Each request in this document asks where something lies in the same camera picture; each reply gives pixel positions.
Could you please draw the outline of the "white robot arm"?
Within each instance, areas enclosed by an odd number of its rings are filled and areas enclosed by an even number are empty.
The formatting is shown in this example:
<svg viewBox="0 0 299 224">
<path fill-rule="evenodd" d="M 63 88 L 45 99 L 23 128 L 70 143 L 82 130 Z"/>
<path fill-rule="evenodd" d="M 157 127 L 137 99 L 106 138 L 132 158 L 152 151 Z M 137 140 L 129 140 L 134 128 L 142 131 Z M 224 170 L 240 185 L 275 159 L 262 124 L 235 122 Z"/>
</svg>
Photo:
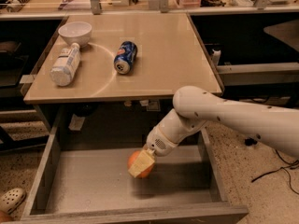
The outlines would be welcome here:
<svg viewBox="0 0 299 224">
<path fill-rule="evenodd" d="M 222 99 L 194 86 L 178 89 L 173 108 L 150 131 L 146 144 L 128 166 L 133 177 L 149 171 L 183 139 L 218 122 L 245 136 L 299 158 L 299 110 Z"/>
</svg>

